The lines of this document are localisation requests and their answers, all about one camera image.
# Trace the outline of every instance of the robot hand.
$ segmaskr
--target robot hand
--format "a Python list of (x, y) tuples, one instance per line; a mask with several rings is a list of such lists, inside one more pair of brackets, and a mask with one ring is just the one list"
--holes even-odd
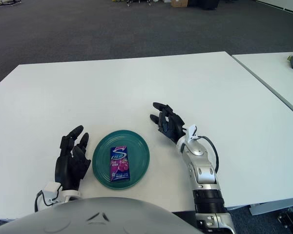
[(84, 178), (91, 163), (91, 160), (85, 157), (89, 134), (85, 133), (80, 143), (74, 146), (83, 129), (80, 125), (61, 140), (61, 153), (55, 167), (55, 181), (61, 184), (63, 191), (78, 190), (80, 180)]
[(177, 144), (177, 141), (185, 135), (183, 132), (184, 122), (179, 117), (179, 115), (176, 115), (170, 106), (163, 105), (158, 102), (154, 102), (153, 106), (160, 111), (159, 117), (155, 115), (150, 115), (151, 120), (158, 124), (158, 131), (163, 133), (165, 136), (167, 136), (169, 139), (171, 139), (175, 144)]
[[(229, 232), (235, 234), (230, 214), (224, 207), (224, 200), (217, 180), (218, 153), (214, 144), (206, 136), (198, 136), (197, 128), (185, 124), (168, 105), (157, 102), (153, 106), (160, 111), (159, 117), (150, 115), (153, 122), (158, 124), (159, 131), (176, 143), (177, 153), (182, 156), (190, 177), (194, 197), (197, 226), (206, 233)], [(216, 169), (208, 159), (206, 148), (198, 140), (205, 139), (212, 146), (216, 157)]]

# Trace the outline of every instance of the wall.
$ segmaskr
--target wall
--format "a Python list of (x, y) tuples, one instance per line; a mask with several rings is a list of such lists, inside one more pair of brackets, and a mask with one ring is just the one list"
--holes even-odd
[(293, 11), (293, 0), (259, 0), (259, 1)]

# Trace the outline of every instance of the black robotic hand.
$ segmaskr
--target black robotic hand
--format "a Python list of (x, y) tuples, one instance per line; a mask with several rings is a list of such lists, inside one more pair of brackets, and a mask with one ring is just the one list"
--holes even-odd
[(74, 146), (83, 129), (80, 125), (61, 140), (61, 153), (55, 167), (55, 181), (61, 183), (63, 190), (78, 190), (80, 180), (84, 178), (91, 163), (91, 160), (85, 157), (89, 134), (85, 133), (80, 143)]
[(160, 111), (159, 117), (150, 115), (151, 120), (158, 124), (158, 131), (170, 138), (175, 144), (185, 135), (182, 126), (185, 124), (170, 106), (154, 102), (153, 106)]

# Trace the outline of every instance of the black cable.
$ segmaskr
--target black cable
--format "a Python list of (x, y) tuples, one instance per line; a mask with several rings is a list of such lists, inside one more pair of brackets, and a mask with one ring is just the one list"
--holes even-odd
[(216, 148), (215, 148), (213, 142), (212, 142), (210, 139), (208, 139), (206, 136), (198, 136), (197, 140), (199, 140), (199, 139), (201, 139), (201, 138), (207, 140), (207, 141), (209, 142), (209, 144), (211, 145), (211, 147), (213, 148), (213, 150), (214, 150), (215, 157), (216, 157), (216, 167), (215, 167), (215, 172), (217, 173), (217, 172), (218, 172), (218, 168), (219, 168), (219, 158), (218, 158), (217, 150), (216, 150)]
[(42, 194), (42, 190), (40, 190), (37, 195), (36, 195), (36, 199), (35, 199), (35, 212), (38, 211), (38, 205), (37, 205), (37, 200), (38, 200), (38, 197), (40, 197)]
[[(54, 201), (55, 199), (58, 198), (60, 188), (61, 188), (61, 186), (58, 188), (57, 196), (56, 196), (54, 199), (52, 199), (52, 201)], [(37, 193), (37, 195), (36, 195), (36, 199), (35, 199), (35, 212), (38, 211), (38, 205), (37, 205), (37, 202), (38, 202), (38, 198), (39, 198), (41, 195), (42, 195), (42, 197), (43, 197), (43, 202), (44, 202), (44, 204), (45, 204), (46, 206), (52, 206), (52, 205), (54, 205), (54, 204), (56, 203), (56, 202), (54, 202), (54, 203), (47, 204), (46, 201), (45, 201), (45, 198), (44, 198), (43, 191), (40, 190), (40, 191)]]

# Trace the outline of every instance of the white table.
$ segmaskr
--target white table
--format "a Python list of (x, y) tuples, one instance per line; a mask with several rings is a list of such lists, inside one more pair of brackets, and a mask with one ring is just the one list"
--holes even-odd
[(29, 64), (0, 83), (0, 218), (34, 211), (36, 193), (54, 180), (61, 137), (80, 124), (90, 134), (87, 158), (119, 129), (140, 134), (150, 150), (147, 173), (126, 190), (104, 187), (90, 167), (84, 197), (193, 210), (186, 167), (149, 119), (154, 101), (213, 141), (227, 207), (293, 197), (293, 112), (227, 53)]
[(233, 55), (233, 58), (293, 110), (293, 69), (287, 61), (292, 54)]

